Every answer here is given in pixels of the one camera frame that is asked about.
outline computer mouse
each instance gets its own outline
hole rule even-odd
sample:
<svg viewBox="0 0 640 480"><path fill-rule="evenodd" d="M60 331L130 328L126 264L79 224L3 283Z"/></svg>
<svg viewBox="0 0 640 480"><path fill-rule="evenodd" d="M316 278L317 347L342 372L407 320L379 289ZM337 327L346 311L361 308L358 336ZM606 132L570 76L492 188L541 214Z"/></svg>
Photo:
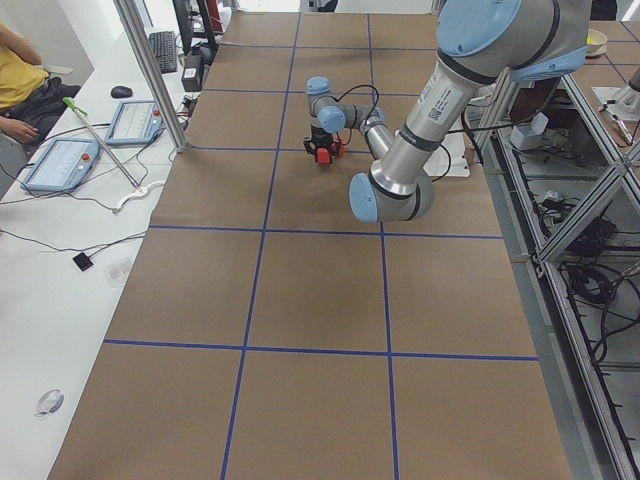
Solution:
<svg viewBox="0 0 640 480"><path fill-rule="evenodd" d="M49 390L38 400L36 415L40 417L57 412L62 406L62 402L64 402L64 394L60 390L57 388L55 390Z"/></svg>
<svg viewBox="0 0 640 480"><path fill-rule="evenodd" d="M112 98L129 98L131 95L133 95L133 90L124 85L116 85L111 89Z"/></svg>

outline black plug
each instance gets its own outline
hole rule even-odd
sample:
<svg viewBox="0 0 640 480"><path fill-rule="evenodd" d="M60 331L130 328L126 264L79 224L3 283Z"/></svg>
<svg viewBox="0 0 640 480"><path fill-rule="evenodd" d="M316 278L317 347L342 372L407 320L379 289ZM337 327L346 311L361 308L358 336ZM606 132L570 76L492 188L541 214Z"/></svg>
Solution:
<svg viewBox="0 0 640 480"><path fill-rule="evenodd" d="M93 262L91 261L91 259L87 256L86 253L81 252L78 255L76 255L75 257L73 257L73 262L78 266L78 268L81 271L85 271L87 268L92 267L93 266Z"/></svg>

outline table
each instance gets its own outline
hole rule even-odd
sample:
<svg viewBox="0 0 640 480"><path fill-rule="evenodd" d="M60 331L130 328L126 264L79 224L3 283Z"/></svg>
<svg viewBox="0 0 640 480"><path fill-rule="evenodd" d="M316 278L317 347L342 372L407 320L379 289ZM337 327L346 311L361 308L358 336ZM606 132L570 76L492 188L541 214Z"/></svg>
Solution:
<svg viewBox="0 0 640 480"><path fill-rule="evenodd" d="M184 96L180 77L180 68L163 76L176 107ZM111 121L119 102L109 96L114 85L131 87L133 100L152 98L124 35L76 96L76 104L89 112L91 123ZM79 120L67 111L51 134L79 126ZM137 151L118 149L116 154L126 160ZM167 177L172 151L165 133L140 155L149 170L145 184ZM127 167L136 178L145 174L135 159ZM115 206L131 191L131 185L114 168L102 154L90 181L74 195ZM0 229L60 248L108 243L144 232L160 192L158 188L144 199L130 201L118 215L69 197L4 204L0 205ZM28 195L13 185L3 202L25 198ZM133 262L140 242L104 250L94 257L93 267L81 272L72 262L73 252L55 253L0 234L0 381L6 391L0 399L0 477L46 478L122 293L123 285L114 282L107 271L121 259ZM40 395L55 388L65 395L62 408L55 415L34 417Z"/></svg>
<svg viewBox="0 0 640 480"><path fill-rule="evenodd" d="M301 145L322 73L401 124L436 24L234 15L52 480L571 477L481 168L361 224Z"/></svg>

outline small robot arm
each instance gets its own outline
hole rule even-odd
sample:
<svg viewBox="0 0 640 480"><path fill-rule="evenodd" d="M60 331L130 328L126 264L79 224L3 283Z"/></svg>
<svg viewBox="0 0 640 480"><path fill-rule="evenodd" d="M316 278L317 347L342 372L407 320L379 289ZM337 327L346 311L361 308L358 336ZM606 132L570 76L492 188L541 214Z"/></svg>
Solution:
<svg viewBox="0 0 640 480"><path fill-rule="evenodd" d="M571 73L584 63L590 3L585 0L448 0L437 30L438 62L415 106L393 135L372 105L338 102L331 84L307 84L312 136L305 147L320 163L342 154L333 134L358 129L374 162L351 181L349 199L366 223L413 220L433 202L424 165L476 90L504 68L514 82Z"/></svg>

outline white desk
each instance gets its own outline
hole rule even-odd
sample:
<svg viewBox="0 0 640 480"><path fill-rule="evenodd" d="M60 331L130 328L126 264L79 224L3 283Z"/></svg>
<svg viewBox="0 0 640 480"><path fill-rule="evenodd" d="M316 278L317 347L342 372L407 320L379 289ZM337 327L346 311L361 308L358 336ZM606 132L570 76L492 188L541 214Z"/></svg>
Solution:
<svg viewBox="0 0 640 480"><path fill-rule="evenodd" d="M165 83L177 107L184 91L180 71L166 74ZM151 99L127 38L123 35L76 97L91 123L111 121L119 100L109 96L114 85L127 85L133 99ZM52 134L81 126L67 111ZM138 149L118 149L126 160ZM171 168L173 145L168 133L140 156L149 169L144 184L164 180ZM130 171L141 178L144 169L131 160ZM124 175L102 154L89 178L112 170L76 189L114 206L132 191ZM0 205L0 228L59 248L83 248L143 232L161 188L127 203L114 215L93 202L69 197L36 199ZM28 198L14 184L3 201ZM136 257L141 240L113 246L94 257L81 272L74 252L55 253L39 245L0 234L0 478L42 480L49 473L77 407L106 329L122 293L106 273L114 261ZM35 417L38 398L59 388L65 395L55 414Z"/></svg>

